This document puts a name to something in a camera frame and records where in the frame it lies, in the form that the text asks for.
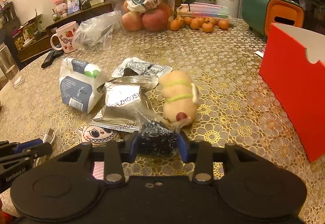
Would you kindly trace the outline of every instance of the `beige squishy toy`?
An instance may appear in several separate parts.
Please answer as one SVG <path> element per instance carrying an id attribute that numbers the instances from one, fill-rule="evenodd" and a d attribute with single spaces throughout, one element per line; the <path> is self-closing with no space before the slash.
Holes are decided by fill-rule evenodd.
<path id="1" fill-rule="evenodd" d="M 164 115 L 170 122 L 187 117 L 191 123 L 196 118 L 199 96 L 195 84 L 189 75 L 182 71 L 172 71 L 158 79 L 165 98 Z"/>

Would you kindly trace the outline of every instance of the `black remote control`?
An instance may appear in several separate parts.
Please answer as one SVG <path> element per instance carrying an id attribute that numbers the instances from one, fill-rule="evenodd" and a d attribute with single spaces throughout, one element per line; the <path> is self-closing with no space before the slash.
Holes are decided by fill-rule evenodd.
<path id="1" fill-rule="evenodd" d="M 53 63 L 53 61 L 54 61 L 55 58 L 60 57 L 60 56 L 62 56 L 63 54 L 64 54 L 64 51 L 63 51 L 63 50 L 61 50 L 61 51 L 57 51 L 57 50 L 55 50 L 55 49 L 52 49 L 52 50 L 48 53 L 48 55 L 46 56 L 46 58 L 45 58 L 45 60 L 44 60 L 44 62 L 43 62 L 43 64 L 42 64 L 41 67 L 42 67 L 43 69 L 46 68 L 46 67 L 49 67 L 49 66 Z"/>

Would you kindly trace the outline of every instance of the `pink teddy bear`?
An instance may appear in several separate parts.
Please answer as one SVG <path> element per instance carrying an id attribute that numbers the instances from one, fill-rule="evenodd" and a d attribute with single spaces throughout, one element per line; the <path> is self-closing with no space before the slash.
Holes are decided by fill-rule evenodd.
<path id="1" fill-rule="evenodd" d="M 56 5 L 55 12 L 58 12 L 61 17 L 68 15 L 68 5 L 64 1 L 65 0 L 52 0 Z"/>

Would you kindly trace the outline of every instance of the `mug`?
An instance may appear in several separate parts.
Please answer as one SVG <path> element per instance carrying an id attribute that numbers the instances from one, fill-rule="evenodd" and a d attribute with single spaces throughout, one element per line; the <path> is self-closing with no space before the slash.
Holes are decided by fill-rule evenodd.
<path id="1" fill-rule="evenodd" d="M 63 25 L 62 27 L 58 28 L 56 30 L 56 34 L 51 36 L 51 46 L 53 49 L 60 51 L 63 50 L 65 53 L 69 53 L 72 51 L 77 50 L 77 48 L 74 48 L 72 45 L 72 40 L 74 39 L 74 33 L 78 29 L 79 25 L 76 21 L 72 21 L 66 25 Z M 62 45 L 61 48 L 57 48 L 53 44 L 53 37 L 59 38 L 59 41 Z"/>

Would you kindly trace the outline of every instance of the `red box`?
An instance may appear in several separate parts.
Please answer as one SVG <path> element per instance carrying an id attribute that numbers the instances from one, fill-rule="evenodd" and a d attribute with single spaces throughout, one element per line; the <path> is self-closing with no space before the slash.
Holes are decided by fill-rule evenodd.
<path id="1" fill-rule="evenodd" d="M 311 162 L 325 154 L 325 36 L 272 24 L 260 75 L 293 123 Z"/>

